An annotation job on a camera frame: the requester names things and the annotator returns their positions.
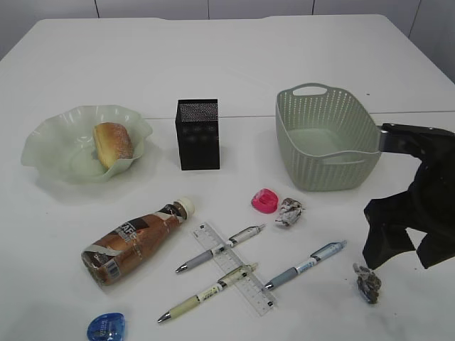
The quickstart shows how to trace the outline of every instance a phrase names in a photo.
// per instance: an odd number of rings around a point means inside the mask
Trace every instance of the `yellow pen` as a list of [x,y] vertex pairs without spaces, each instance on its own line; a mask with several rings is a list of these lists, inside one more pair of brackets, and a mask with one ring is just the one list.
[[208,300],[210,297],[216,295],[217,293],[223,291],[228,286],[233,285],[235,282],[239,281],[240,279],[248,276],[251,272],[253,272],[257,268],[257,263],[252,265],[242,265],[232,270],[230,273],[226,274],[222,278],[220,278],[214,286],[205,289],[204,291],[200,292],[197,295],[190,297],[188,300],[176,305],[172,309],[170,309],[167,313],[162,315],[158,319],[158,323],[163,321],[169,320],[171,318],[177,318],[178,316],[186,313],[187,311],[193,309],[194,307],[200,305],[203,301]]

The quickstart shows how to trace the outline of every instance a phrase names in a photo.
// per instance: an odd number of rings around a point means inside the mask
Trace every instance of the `bread roll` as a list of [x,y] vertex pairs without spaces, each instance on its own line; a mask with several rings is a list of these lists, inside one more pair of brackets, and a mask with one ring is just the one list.
[[106,168],[120,158],[133,157],[133,145],[124,126],[118,123],[101,123],[93,128],[98,159]]

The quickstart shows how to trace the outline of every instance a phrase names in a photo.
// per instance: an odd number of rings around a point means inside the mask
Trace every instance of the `mesh top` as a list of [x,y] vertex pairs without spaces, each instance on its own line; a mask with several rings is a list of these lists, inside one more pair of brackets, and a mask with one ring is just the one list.
[[182,122],[218,120],[218,103],[180,103]]

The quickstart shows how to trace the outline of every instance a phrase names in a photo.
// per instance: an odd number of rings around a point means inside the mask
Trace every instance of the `white bottle cap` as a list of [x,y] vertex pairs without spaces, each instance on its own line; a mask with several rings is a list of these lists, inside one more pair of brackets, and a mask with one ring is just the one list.
[[187,197],[181,197],[180,199],[177,199],[176,202],[178,202],[186,211],[186,219],[191,217],[194,214],[194,211],[196,210],[194,208],[194,204],[189,200]]

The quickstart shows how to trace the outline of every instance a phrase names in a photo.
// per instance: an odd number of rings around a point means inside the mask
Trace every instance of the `pen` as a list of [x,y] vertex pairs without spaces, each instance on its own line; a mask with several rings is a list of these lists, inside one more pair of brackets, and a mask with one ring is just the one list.
[[248,276],[251,272],[253,272],[257,268],[257,263],[252,265],[242,265],[232,270],[230,273],[226,274],[225,276],[221,277],[214,286],[211,286],[208,289],[205,289],[198,295],[194,295],[190,297],[188,300],[176,305],[172,309],[170,309],[167,313],[162,315],[158,319],[158,323],[163,321],[169,320],[170,318],[176,318],[187,311],[193,309],[197,305],[200,305],[203,301],[208,300],[210,297],[216,295],[217,293],[223,291],[228,286],[231,286],[235,282],[239,281],[240,279]]
[[248,240],[249,238],[254,237],[256,234],[259,234],[265,227],[265,224],[260,226],[251,226],[247,227],[246,229],[240,231],[237,234],[234,234],[229,240],[225,243],[225,245],[220,244],[214,247],[211,250],[207,250],[203,252],[199,256],[194,257],[190,261],[187,261],[184,265],[179,266],[176,270],[176,273],[180,273],[185,270],[189,270],[192,268],[197,267],[199,264],[202,264],[206,261],[210,261],[214,256],[226,250],[226,248],[234,247],[235,245]]
[[339,251],[344,249],[346,243],[347,241],[343,240],[342,242],[327,244],[326,246],[311,254],[310,257],[302,264],[287,269],[282,274],[273,278],[265,285],[265,288],[273,290],[276,287],[286,283],[287,281],[292,280],[294,277],[297,277],[299,274],[317,265],[317,263],[323,261],[324,259],[327,259],[330,256],[333,256],[334,254],[337,254]]

